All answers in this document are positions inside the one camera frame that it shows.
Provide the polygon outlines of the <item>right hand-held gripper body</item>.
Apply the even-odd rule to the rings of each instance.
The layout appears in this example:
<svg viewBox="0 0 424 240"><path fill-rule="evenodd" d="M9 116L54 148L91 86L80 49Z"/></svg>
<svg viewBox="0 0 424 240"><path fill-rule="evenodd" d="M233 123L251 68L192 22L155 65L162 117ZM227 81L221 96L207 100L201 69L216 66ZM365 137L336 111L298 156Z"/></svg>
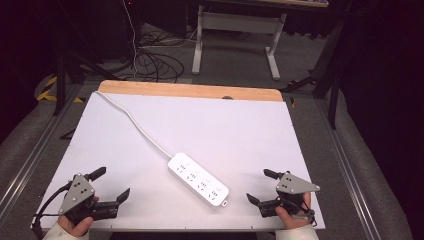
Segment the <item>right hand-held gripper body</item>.
<svg viewBox="0 0 424 240"><path fill-rule="evenodd" d="M263 218L276 216L275 208L277 206L283 207L293 217L297 217L299 211L303 211L308 218L315 217L315 212L311 208L303 209L302 203L303 194L319 191L318 185L297 177L289 171L284 172L281 180L276 180L278 181L275 187L277 197L274 200L262 202L263 205L258 207Z"/></svg>

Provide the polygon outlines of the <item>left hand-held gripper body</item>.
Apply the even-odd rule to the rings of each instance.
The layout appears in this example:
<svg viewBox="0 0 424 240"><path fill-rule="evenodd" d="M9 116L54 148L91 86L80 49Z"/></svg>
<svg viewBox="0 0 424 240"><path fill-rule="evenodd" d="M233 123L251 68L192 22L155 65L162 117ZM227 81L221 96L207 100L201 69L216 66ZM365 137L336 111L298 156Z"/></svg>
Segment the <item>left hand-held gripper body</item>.
<svg viewBox="0 0 424 240"><path fill-rule="evenodd" d="M116 200L110 202L95 201L95 189L90 182L80 173L73 177L59 208L58 214L60 216L66 216L73 224L80 223L86 217L92 217L94 221L117 217L119 203Z"/></svg>

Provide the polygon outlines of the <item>white power strip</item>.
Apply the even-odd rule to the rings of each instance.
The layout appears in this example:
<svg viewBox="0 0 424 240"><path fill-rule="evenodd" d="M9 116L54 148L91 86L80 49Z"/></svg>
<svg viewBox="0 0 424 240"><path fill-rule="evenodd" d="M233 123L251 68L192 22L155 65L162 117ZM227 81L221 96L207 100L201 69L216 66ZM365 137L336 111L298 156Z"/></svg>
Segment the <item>white power strip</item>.
<svg viewBox="0 0 424 240"><path fill-rule="evenodd" d="M201 200L212 207L226 207L229 189L185 153L177 153L167 163L168 170Z"/></svg>

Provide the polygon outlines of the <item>person's right hand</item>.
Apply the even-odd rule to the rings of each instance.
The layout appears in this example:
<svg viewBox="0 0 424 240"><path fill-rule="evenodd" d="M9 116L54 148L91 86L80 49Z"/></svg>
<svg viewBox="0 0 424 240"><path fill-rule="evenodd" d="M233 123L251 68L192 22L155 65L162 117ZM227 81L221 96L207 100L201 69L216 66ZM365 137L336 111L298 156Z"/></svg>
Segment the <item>person's right hand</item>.
<svg viewBox="0 0 424 240"><path fill-rule="evenodd" d="M302 208L309 210L311 207L311 194L309 192L303 194ZM297 217L288 214L283 207L276 207L275 211L281 219L285 230L293 230L296 228L304 227L311 224L311 220L306 216L303 211L299 211Z"/></svg>

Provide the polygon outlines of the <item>person's left hand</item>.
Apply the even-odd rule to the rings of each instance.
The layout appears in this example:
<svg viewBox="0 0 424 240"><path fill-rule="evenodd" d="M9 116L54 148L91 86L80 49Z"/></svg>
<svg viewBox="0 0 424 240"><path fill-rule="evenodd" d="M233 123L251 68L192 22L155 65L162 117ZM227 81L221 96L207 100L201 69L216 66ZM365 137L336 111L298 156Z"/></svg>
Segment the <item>person's left hand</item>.
<svg viewBox="0 0 424 240"><path fill-rule="evenodd" d="M84 240L89 238L89 229L94 223L92 217L86 217L77 225L73 224L66 216L59 216L57 224L60 228L60 240Z"/></svg>

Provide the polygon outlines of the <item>white board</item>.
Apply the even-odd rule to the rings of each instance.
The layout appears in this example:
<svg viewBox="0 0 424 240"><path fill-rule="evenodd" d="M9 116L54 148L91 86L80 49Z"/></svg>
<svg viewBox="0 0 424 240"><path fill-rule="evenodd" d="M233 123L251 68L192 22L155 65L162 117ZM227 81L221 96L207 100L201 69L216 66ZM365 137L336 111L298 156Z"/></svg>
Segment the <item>white board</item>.
<svg viewBox="0 0 424 240"><path fill-rule="evenodd" d="M229 189L226 207L212 207L176 178L169 158L187 154ZM309 172L283 102L105 94L91 95L46 190L52 195L77 173L106 167L93 183L102 200L130 189L116 218L94 223L112 231L268 231L246 194L275 198L264 169Z"/></svg>

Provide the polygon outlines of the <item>black tripod stand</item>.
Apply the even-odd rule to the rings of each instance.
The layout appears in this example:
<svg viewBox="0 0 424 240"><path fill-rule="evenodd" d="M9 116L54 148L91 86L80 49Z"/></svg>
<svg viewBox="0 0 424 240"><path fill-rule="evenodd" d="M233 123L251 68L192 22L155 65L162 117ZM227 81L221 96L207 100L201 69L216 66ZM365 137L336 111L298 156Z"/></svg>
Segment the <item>black tripod stand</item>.
<svg viewBox="0 0 424 240"><path fill-rule="evenodd" d="M91 69L94 73L105 77L107 80L118 80L118 77L98 66L87 57L74 51L56 51L56 106L53 113L58 116L64 109L66 103L66 77L69 77L73 84L82 84L85 81L82 65Z"/></svg>
<svg viewBox="0 0 424 240"><path fill-rule="evenodd" d="M282 93L291 93L306 86L307 84L315 82L316 85L312 91L312 96L315 99L323 99L327 92L330 92L327 119L333 129L336 128L336 109L340 89L335 52L343 26L343 20L338 20L336 22L314 68L310 71L310 75L299 82L294 82L293 84L289 84L287 87L281 89Z"/></svg>

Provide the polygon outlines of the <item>yellow black floor tape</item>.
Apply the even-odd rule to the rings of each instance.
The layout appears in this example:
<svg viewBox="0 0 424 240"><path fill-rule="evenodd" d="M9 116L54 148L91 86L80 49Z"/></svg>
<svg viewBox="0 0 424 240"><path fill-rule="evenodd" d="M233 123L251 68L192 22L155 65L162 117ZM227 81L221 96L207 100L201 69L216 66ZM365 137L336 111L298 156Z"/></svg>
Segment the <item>yellow black floor tape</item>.
<svg viewBox="0 0 424 240"><path fill-rule="evenodd" d="M52 101L52 102L57 101L57 97L55 95L50 94L50 91L52 90L53 85L56 83L56 81L57 81L57 77L53 76L45 83L43 89L41 90L41 93L37 97L38 101L42 101L42 100Z"/></svg>

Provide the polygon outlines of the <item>wooden table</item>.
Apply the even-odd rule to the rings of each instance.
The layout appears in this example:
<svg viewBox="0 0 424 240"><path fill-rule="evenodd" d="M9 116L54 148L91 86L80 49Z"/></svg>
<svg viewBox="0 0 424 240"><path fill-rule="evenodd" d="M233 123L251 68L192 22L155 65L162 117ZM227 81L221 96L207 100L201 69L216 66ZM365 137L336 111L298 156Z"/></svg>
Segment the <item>wooden table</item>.
<svg viewBox="0 0 424 240"><path fill-rule="evenodd" d="M133 81L103 81L98 90L102 93L175 96L213 99L254 100L282 102L282 94L275 89L233 86L194 85L181 83L155 83Z"/></svg>

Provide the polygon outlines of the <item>metal floor rail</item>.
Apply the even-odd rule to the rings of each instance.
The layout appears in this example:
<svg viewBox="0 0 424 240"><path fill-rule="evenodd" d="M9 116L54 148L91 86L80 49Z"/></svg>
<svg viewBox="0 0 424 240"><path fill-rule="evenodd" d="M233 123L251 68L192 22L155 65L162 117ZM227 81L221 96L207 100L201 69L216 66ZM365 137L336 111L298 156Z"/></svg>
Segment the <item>metal floor rail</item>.
<svg viewBox="0 0 424 240"><path fill-rule="evenodd" d="M347 155L344 151L339 135L336 130L330 125L328 120L328 112L325 103L322 100L315 101L318 111L324 121L325 128L330 135L331 142L336 151L337 162L343 176L346 187L349 191L351 200L355 207L356 213L361 222L362 228L367 240L381 240L379 231L375 225L374 219L370 213L363 192L358 184L353 169L349 163Z"/></svg>
<svg viewBox="0 0 424 240"><path fill-rule="evenodd" d="M0 146L0 221L13 209L81 88L80 84L69 87L57 115L53 102L38 105Z"/></svg>

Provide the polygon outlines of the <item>white metal desk frame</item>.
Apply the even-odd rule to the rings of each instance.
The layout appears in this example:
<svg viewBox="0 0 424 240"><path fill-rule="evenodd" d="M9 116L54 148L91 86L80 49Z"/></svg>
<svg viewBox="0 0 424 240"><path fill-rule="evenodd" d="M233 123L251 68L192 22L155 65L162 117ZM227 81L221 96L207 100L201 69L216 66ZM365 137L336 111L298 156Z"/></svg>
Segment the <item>white metal desk frame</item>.
<svg viewBox="0 0 424 240"><path fill-rule="evenodd" d="M281 14L278 18L245 16L224 13L210 13L200 5L197 11L196 45L194 50L192 73L200 73L202 59L202 32L204 30L240 31L248 33L272 34L273 40L264 51L268 61L272 79L280 79L280 72L275 60L275 51L278 46L287 15Z"/></svg>

